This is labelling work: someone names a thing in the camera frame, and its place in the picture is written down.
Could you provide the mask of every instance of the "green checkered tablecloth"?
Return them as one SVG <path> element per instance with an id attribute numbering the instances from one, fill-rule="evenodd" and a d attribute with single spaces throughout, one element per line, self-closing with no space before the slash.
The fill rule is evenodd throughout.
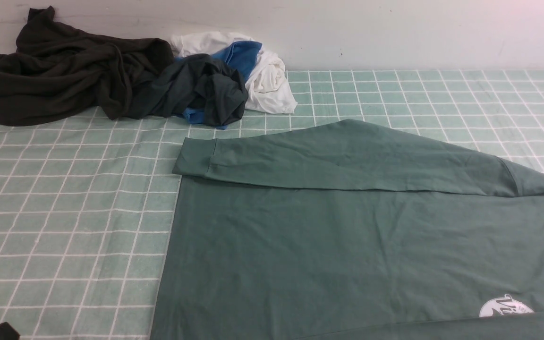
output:
<path id="1" fill-rule="evenodd" d="M 289 72 L 293 115 L 227 130 L 99 109 L 0 126 L 0 322 L 24 339 L 149 334 L 184 137 L 236 138 L 357 119 L 544 172 L 544 70 Z"/>

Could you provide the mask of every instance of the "black fabric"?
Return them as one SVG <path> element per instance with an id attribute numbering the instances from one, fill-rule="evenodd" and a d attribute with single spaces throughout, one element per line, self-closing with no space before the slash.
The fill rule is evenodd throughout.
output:
<path id="1" fill-rule="evenodd" d="M 239 71 L 209 54 L 194 54 L 169 65 L 159 77 L 144 72 L 127 117 L 181 116 L 186 108 L 204 109 L 203 124 L 220 127 L 242 118 L 247 98 Z"/>
<path id="2" fill-rule="evenodd" d="M 0 340 L 18 340 L 20 334 L 9 323 L 0 323 Z"/>
<path id="3" fill-rule="evenodd" d="M 168 42 L 119 39 L 54 22 L 54 8 L 30 9 L 17 52 L 0 54 L 0 124 L 37 125 L 100 105 L 124 116 L 143 71 L 173 63 Z"/>

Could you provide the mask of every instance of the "white logo print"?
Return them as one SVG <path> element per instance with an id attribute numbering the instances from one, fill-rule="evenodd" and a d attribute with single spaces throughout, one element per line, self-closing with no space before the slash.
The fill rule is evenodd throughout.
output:
<path id="1" fill-rule="evenodd" d="M 485 303 L 480 310 L 480 317 L 524 313 L 534 313 L 534 311 L 520 301 L 513 299 L 511 295 L 505 294 L 505 297 L 497 297 Z"/>

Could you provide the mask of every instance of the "white wall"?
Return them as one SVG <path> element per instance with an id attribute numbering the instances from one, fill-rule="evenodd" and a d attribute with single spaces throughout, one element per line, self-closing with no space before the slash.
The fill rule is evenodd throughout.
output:
<path id="1" fill-rule="evenodd" d="M 290 69 L 544 68 L 544 0 L 0 0 L 0 52 L 50 4 L 91 33 L 243 32 Z"/>

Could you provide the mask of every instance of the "pile of clothes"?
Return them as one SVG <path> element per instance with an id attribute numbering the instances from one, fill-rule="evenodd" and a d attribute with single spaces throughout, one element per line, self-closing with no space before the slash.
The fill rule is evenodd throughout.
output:
<path id="1" fill-rule="evenodd" d="M 38 125 L 99 105 L 110 119 L 180 116 L 224 128 L 245 108 L 293 113 L 285 65 L 261 43 L 209 32 L 120 39 L 30 9 L 17 51 L 0 54 L 0 124 Z"/>

